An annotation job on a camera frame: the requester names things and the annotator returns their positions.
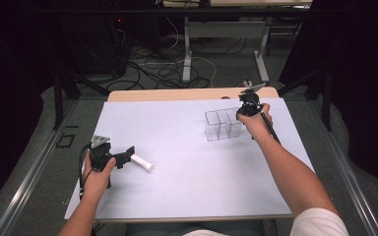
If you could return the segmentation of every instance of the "white cylinder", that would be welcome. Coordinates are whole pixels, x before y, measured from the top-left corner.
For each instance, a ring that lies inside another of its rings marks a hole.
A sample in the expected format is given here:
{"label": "white cylinder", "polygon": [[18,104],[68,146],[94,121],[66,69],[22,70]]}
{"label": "white cylinder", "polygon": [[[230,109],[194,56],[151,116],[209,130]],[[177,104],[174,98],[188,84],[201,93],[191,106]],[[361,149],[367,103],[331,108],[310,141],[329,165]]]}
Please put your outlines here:
{"label": "white cylinder", "polygon": [[151,172],[155,168],[153,164],[148,163],[147,161],[145,161],[143,158],[141,158],[140,156],[136,154],[131,155],[131,159],[134,162],[136,162],[138,165],[140,165],[141,167],[148,170],[149,172]]}

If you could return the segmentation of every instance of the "plastic compartment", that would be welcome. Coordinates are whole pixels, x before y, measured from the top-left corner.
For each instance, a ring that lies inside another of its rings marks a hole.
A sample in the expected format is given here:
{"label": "plastic compartment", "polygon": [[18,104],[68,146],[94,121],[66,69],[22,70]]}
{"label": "plastic compartment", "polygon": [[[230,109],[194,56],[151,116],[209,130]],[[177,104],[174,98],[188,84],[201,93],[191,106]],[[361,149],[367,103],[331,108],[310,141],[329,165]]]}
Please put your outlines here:
{"label": "plastic compartment", "polygon": [[242,123],[236,119],[238,108],[208,111],[205,113],[205,135],[208,141],[240,136]]}

